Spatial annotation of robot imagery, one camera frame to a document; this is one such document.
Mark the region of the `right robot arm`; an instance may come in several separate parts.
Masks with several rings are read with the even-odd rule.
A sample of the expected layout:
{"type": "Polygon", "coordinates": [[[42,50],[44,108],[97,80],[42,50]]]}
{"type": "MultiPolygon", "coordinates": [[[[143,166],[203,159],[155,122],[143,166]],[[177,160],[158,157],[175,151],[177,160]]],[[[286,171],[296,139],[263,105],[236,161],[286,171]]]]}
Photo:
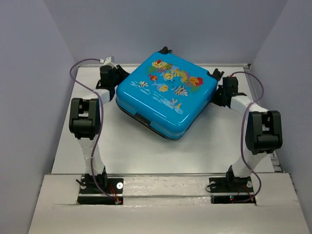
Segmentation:
{"type": "Polygon", "coordinates": [[[253,191],[251,175],[267,155],[282,147],[282,123],[279,111],[267,110],[238,91],[238,80],[233,75],[224,77],[213,103],[228,107],[242,115],[240,157],[224,177],[212,177],[206,187],[211,193],[238,193],[243,188],[253,191]]]}

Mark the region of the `blue hard-shell suitcase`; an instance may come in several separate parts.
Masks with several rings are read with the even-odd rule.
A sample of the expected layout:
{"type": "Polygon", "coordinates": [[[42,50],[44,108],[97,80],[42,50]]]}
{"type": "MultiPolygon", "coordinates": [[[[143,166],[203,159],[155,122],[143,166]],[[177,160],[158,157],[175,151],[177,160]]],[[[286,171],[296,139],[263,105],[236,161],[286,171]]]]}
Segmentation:
{"type": "Polygon", "coordinates": [[[211,102],[223,74],[186,61],[165,46],[117,86],[116,103],[160,136],[179,140],[211,102]]]}

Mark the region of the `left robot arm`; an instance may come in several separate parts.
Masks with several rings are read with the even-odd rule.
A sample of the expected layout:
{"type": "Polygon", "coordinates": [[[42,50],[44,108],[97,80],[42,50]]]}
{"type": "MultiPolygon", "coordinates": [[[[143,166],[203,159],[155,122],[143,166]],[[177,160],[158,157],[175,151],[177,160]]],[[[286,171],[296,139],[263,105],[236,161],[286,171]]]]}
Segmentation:
{"type": "Polygon", "coordinates": [[[80,185],[111,198],[105,191],[108,178],[98,142],[103,128],[104,104],[112,101],[116,87],[129,73],[120,65],[106,64],[100,67],[99,74],[100,79],[94,89],[74,79],[77,84],[90,91],[90,94],[71,100],[69,131],[78,140],[85,161],[85,174],[79,181],[80,185]]]}

